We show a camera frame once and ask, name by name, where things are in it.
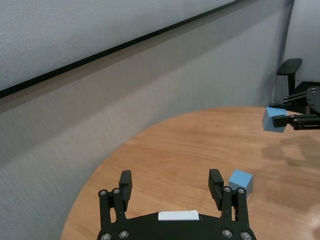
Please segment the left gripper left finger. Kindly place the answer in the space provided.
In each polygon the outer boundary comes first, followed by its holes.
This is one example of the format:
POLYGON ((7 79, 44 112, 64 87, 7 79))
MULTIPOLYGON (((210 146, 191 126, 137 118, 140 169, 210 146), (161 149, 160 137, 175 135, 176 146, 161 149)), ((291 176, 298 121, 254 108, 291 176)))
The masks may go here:
POLYGON ((98 192, 100 226, 108 227, 111 221, 110 210, 114 209, 116 220, 125 220, 126 211, 132 193, 132 173, 130 170, 124 170, 121 173, 118 187, 112 191, 102 189, 98 192))

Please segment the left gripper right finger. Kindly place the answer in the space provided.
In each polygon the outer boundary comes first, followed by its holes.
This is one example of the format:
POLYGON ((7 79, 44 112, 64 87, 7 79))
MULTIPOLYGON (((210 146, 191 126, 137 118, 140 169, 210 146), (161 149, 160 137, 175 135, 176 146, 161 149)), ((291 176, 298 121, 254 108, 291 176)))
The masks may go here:
POLYGON ((208 174, 208 188, 220 211, 221 219, 232 220, 232 208, 234 208, 235 221, 248 223, 247 191, 242 187, 235 189, 224 185, 224 180, 218 169, 210 169, 208 174))

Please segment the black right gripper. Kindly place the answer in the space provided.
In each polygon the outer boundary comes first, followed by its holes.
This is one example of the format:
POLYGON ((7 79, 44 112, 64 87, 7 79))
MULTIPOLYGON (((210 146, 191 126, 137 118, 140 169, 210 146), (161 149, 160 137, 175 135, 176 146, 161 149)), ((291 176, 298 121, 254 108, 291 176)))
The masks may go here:
POLYGON ((290 125, 294 130, 320 129, 320 87, 313 86, 306 91, 284 97, 283 102, 273 103, 270 108, 287 111, 306 111, 307 106, 313 114, 278 115, 272 117, 275 128, 290 125))

